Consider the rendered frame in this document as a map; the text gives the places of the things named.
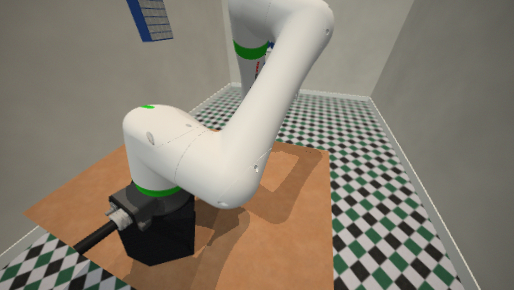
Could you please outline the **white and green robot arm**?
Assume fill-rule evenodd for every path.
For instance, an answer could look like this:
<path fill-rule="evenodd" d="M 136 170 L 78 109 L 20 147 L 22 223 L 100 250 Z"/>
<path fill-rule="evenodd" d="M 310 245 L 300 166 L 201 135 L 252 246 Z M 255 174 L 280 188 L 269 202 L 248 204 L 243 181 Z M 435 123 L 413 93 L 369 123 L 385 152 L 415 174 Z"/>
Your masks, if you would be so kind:
<path fill-rule="evenodd" d="M 123 133 L 133 183 L 109 196 L 110 221 L 73 246 L 80 255 L 116 229 L 145 231 L 152 216 L 178 210 L 190 194 L 233 209 L 256 193 L 284 118 L 332 37 L 334 16 L 323 0 L 228 0 L 228 11 L 242 103 L 219 132 L 171 106 L 130 111 Z M 264 64 L 268 41 L 274 47 Z"/>

